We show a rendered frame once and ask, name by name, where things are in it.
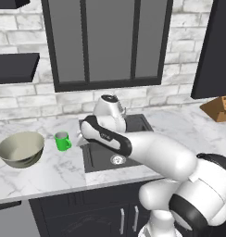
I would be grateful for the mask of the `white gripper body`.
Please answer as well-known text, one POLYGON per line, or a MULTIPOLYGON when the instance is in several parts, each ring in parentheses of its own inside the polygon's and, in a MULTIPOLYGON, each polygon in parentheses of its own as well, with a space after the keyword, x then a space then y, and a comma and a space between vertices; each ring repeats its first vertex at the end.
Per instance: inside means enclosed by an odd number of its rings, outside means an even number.
POLYGON ((87 140, 82 136, 82 133, 80 131, 77 131, 77 146, 84 146, 86 144, 88 144, 87 140))

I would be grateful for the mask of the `green mug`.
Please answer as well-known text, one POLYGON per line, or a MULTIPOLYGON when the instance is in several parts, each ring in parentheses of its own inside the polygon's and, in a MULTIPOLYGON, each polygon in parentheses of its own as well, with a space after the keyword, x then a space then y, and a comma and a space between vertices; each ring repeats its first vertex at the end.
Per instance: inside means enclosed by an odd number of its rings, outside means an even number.
POLYGON ((59 131, 55 134, 56 147, 59 151, 67 151, 71 148, 69 134, 66 131, 59 131))

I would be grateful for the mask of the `dark sink basin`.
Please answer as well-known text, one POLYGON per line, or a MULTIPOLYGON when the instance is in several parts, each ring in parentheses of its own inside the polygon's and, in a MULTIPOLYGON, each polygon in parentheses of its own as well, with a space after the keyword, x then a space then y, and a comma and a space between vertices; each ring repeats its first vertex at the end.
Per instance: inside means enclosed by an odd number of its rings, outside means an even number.
MULTIPOLYGON (((143 114, 127 116, 126 124, 126 132, 152 130, 143 114)), ((88 143, 82 146, 82 155, 86 173, 139 166, 138 162, 115 154, 98 143, 88 143)))

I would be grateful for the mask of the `pale grey-green bowl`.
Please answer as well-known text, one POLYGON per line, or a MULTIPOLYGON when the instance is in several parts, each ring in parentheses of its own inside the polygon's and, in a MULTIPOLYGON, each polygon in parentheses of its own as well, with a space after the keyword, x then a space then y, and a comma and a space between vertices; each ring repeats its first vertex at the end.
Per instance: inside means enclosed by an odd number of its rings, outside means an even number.
POLYGON ((44 137, 35 131, 18 132, 0 143, 0 158, 12 168, 36 163, 44 150, 44 137))

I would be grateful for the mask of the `black base cabinet door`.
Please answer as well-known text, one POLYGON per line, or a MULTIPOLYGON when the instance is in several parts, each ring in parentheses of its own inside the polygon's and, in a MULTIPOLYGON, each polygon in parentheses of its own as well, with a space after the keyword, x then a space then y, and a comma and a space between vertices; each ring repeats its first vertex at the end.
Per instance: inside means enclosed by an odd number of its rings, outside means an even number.
POLYGON ((134 202, 130 204, 130 213, 129 213, 129 237, 138 237, 138 234, 142 227, 147 223, 150 218, 150 211, 146 210, 139 202, 134 202), (134 206, 138 206, 139 208, 139 218, 137 225, 137 232, 132 230, 133 221, 134 221, 134 206))
POLYGON ((126 237, 129 205, 75 206, 41 204, 49 237, 126 237), (124 232, 119 233, 124 208, 124 232))

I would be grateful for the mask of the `black framed window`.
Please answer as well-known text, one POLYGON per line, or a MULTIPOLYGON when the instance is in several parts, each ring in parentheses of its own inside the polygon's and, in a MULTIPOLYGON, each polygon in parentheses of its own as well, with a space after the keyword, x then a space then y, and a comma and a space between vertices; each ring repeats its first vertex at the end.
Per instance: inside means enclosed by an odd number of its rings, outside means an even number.
POLYGON ((41 0, 57 93, 159 85, 173 0, 41 0))

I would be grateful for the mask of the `grey dishwasher front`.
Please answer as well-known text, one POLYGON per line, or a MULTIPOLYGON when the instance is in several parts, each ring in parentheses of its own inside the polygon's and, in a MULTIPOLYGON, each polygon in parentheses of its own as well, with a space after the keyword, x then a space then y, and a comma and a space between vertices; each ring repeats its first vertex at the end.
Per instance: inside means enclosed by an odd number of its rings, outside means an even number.
POLYGON ((28 201, 0 204, 0 237, 40 237, 28 201))

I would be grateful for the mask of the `wooden knife block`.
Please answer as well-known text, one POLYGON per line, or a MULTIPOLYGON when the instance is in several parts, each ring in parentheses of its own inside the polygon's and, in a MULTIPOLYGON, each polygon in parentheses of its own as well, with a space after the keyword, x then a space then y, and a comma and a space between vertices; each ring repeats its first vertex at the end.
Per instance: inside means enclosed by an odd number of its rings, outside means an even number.
POLYGON ((226 95, 215 98, 200 106, 209 117, 216 122, 226 121, 226 95))

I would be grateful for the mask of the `black wall shelf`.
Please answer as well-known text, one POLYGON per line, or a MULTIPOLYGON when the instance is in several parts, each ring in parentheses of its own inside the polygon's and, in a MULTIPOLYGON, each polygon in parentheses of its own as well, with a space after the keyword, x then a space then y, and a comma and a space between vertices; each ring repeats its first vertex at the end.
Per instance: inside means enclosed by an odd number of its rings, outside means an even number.
POLYGON ((32 82, 39 53, 0 55, 0 84, 32 82))
POLYGON ((30 0, 0 0, 0 9, 18 9, 30 2, 30 0))

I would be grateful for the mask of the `black wall cabinet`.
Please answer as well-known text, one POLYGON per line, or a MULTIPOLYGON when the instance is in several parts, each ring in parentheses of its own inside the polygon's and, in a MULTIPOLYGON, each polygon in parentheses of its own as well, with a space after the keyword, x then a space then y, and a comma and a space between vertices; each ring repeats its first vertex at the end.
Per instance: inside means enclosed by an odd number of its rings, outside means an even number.
POLYGON ((226 95, 226 0, 214 0, 191 97, 223 95, 226 95))

